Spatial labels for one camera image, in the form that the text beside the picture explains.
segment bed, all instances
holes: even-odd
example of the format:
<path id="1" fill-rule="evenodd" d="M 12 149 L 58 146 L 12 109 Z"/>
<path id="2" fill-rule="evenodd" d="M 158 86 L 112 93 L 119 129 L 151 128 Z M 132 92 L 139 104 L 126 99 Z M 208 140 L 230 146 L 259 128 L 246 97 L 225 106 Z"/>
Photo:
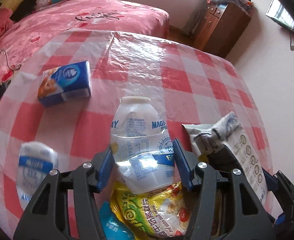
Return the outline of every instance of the bed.
<path id="1" fill-rule="evenodd" d="M 9 65 L 24 63 L 53 37 L 71 29 L 126 31 L 165 38 L 169 29 L 167 12 L 119 0 L 68 0 L 32 14 L 14 24 L 0 37 L 0 49 Z M 0 81 L 8 72 L 0 58 Z"/>

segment wooden cabinet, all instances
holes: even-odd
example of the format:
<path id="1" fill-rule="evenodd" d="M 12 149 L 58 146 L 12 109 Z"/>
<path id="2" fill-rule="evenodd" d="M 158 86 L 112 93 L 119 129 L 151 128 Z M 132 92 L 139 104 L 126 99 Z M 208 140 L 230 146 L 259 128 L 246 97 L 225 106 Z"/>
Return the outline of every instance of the wooden cabinet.
<path id="1" fill-rule="evenodd" d="M 250 22 L 250 16 L 237 5 L 220 8 L 207 5 L 194 37 L 194 47 L 219 57 L 226 57 Z"/>

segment tissue box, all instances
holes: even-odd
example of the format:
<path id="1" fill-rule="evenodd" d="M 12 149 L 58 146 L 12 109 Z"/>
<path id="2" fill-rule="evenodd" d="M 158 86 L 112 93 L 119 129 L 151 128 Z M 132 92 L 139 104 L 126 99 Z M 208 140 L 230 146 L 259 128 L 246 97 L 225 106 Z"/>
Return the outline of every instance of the tissue box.
<path id="1" fill-rule="evenodd" d="M 44 71 L 37 98 L 44 106 L 53 106 L 91 93 L 89 62 L 84 61 Z"/>

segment checkered tablecloth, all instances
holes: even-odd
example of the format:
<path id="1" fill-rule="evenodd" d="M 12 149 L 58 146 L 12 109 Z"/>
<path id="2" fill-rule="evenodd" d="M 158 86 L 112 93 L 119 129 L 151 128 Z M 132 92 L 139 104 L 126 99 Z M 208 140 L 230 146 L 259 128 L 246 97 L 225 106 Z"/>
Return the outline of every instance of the checkered tablecloth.
<path id="1" fill-rule="evenodd" d="M 45 109 L 36 99 L 40 74 L 84 60 L 91 65 L 92 97 Z M 215 123 L 233 111 L 262 166 L 272 172 L 261 117 L 230 62 L 160 38 L 72 29 L 55 36 L 22 66 L 0 102 L 0 226 L 10 237 L 23 213 L 15 184 L 21 143 L 45 143 L 59 153 L 61 171 L 75 169 L 107 147 L 123 96 L 151 98 L 167 120 L 171 138 L 179 138 L 188 150 L 182 123 Z M 108 200 L 114 178 L 96 196 L 98 207 Z"/>

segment circular icon on package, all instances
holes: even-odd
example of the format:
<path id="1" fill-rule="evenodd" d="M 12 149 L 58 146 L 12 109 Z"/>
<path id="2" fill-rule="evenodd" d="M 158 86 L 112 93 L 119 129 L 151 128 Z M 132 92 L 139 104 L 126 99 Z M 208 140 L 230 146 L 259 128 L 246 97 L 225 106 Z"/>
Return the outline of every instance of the circular icon on package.
<path id="1" fill-rule="evenodd" d="M 245 147 L 245 152 L 246 152 L 248 155 L 251 154 L 251 147 L 250 147 L 249 145 L 247 145 L 247 146 Z"/>
<path id="2" fill-rule="evenodd" d="M 250 158 L 250 162 L 251 162 L 252 165 L 255 164 L 255 157 L 254 157 L 253 155 L 252 155 L 251 158 Z"/>
<path id="3" fill-rule="evenodd" d="M 258 173 L 259 173 L 259 166 L 258 165 L 256 165 L 254 167 L 254 173 L 258 175 Z"/>
<path id="4" fill-rule="evenodd" d="M 259 182 L 259 183 L 262 182 L 262 175 L 261 175 L 261 174 L 259 174 L 259 176 L 258 176 L 258 182 Z"/>
<path id="5" fill-rule="evenodd" d="M 240 136 L 240 141 L 242 142 L 242 144 L 246 144 L 246 138 L 243 134 Z"/>

